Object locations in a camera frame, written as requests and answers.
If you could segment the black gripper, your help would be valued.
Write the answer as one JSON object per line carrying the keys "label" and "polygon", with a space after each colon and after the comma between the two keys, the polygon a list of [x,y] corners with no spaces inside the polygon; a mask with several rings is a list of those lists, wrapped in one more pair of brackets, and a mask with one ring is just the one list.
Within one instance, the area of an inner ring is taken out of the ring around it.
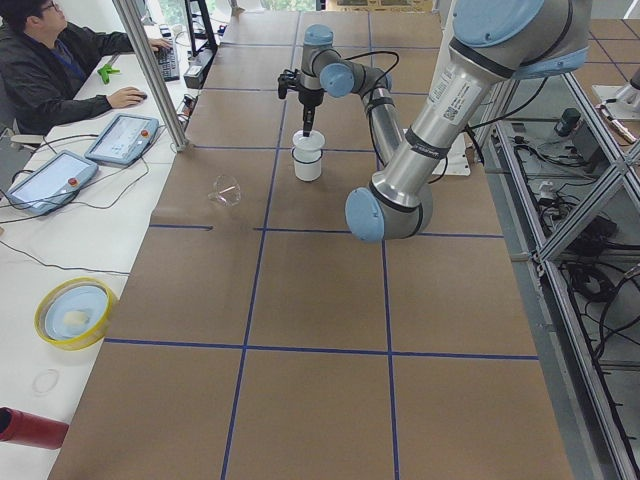
{"label": "black gripper", "polygon": [[309,137],[313,131],[315,109],[321,104],[321,90],[301,87],[299,101],[303,106],[303,137]]}

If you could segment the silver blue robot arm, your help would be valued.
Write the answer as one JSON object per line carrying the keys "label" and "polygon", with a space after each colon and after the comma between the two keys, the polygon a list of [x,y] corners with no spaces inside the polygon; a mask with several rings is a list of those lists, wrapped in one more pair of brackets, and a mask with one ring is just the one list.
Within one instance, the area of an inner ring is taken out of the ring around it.
{"label": "silver blue robot arm", "polygon": [[280,84],[279,95],[298,91],[304,132],[311,131],[323,95],[358,95],[384,166],[368,186],[347,197],[351,233],[364,242],[379,242],[424,230],[433,212],[429,177],[491,87],[581,67],[591,11],[589,1],[457,2],[450,11],[449,61],[407,129],[398,123],[387,74],[342,57],[329,27],[308,27],[301,67],[292,83]]}

